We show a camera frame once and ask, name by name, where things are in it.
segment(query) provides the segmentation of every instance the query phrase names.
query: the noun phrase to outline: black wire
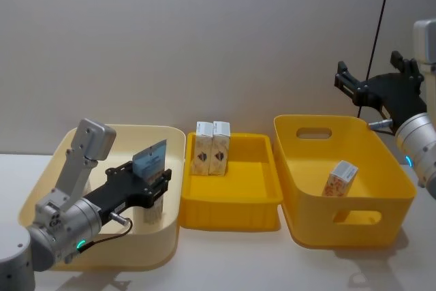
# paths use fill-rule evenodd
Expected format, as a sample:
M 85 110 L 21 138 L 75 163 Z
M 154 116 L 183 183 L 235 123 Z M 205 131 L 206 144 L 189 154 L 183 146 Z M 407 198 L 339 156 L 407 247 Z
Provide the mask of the black wire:
M 392 132 L 389 132 L 389 131 L 381 131 L 380 129 L 373 129 L 373 131 L 377 132 L 377 133 L 381 133 L 381 134 L 387 134 L 389 136 L 395 136 L 395 134 L 393 134 Z
M 380 16 L 379 16 L 379 22 L 377 24 L 377 31 L 375 32 L 375 37 L 374 37 L 374 43 L 373 43 L 373 49 L 371 51 L 371 57 L 369 59 L 369 65 L 368 65 L 368 71 L 367 71 L 367 77 L 365 78 L 365 81 L 368 80 L 369 78 L 369 72 L 371 71 L 371 66 L 373 64 L 373 59 L 374 59 L 374 52 L 375 52 L 375 46 L 377 45 L 377 39 L 379 38 L 379 32 L 380 32 L 380 25 L 382 25 L 382 18 L 383 18 L 383 13 L 384 13 L 384 6 L 386 4 L 386 0 L 383 0 L 383 5 L 381 5 L 381 11 L 380 11 Z M 357 117 L 360 117 L 360 112 L 362 111 L 362 106 L 359 107 L 359 111 L 357 113 Z
M 126 220 L 129 221 L 130 226 L 129 226 L 129 228 L 128 228 L 125 232 L 123 232 L 123 233 L 121 233 L 121 234 L 114 235 L 114 236 L 110 236 L 110 237 L 105 238 L 105 239 L 102 239 L 102 240 L 91 241 L 90 243 L 87 243 L 86 245 L 83 245 L 82 247 L 80 247 L 80 248 L 78 249 L 79 254 L 81 254 L 82 252 L 88 250 L 88 249 L 91 248 L 92 246 L 97 245 L 97 244 L 99 244 L 99 243 L 106 242 L 106 241 L 110 241 L 110 240 L 117 239 L 117 238 L 121 238 L 122 236 L 127 235 L 127 234 L 131 231 L 131 229 L 133 228 L 134 223 L 131 221 L 130 218 L 126 218 Z

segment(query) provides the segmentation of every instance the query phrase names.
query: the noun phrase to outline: small box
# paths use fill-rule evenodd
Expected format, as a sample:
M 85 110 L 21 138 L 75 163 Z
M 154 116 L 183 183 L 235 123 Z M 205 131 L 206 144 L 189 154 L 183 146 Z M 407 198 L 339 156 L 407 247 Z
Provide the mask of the small box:
M 197 122 L 196 144 L 191 163 L 191 173 L 194 175 L 208 175 L 211 163 L 211 149 L 213 139 L 213 124 Z
M 357 175 L 357 171 L 357 167 L 345 160 L 341 160 L 330 173 L 322 195 L 336 197 L 346 196 Z
M 213 122 L 213 141 L 209 175 L 224 175 L 229 157 L 230 124 Z

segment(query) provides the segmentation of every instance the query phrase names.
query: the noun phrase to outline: yellow bin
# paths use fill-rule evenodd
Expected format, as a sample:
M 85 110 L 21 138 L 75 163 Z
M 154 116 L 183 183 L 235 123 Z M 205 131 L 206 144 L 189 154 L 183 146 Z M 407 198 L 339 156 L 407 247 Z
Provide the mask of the yellow bin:
M 196 134 L 187 139 L 180 225 L 197 230 L 269 231 L 280 227 L 279 177 L 268 136 L 232 133 L 227 173 L 191 175 Z
M 367 124 L 354 117 L 275 118 L 283 212 L 305 247 L 383 247 L 396 238 L 416 189 Z M 359 168 L 346 197 L 322 197 L 340 160 Z

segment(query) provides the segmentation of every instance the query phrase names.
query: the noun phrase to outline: table surface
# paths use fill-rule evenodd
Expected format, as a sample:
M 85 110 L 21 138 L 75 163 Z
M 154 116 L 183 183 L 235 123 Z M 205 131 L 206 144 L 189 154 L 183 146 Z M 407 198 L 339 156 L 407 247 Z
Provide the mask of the table surface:
M 17 220 L 49 160 L 50 156 L 44 155 L 0 155 L 4 186 L 0 222 Z M 416 184 L 413 171 L 408 167 L 405 170 Z M 293 242 L 279 207 L 278 232 L 203 232 L 181 228 L 174 257 L 158 269 L 36 273 L 36 290 L 434 290 L 435 213 L 436 200 L 418 188 L 398 239 L 390 249 L 311 250 Z

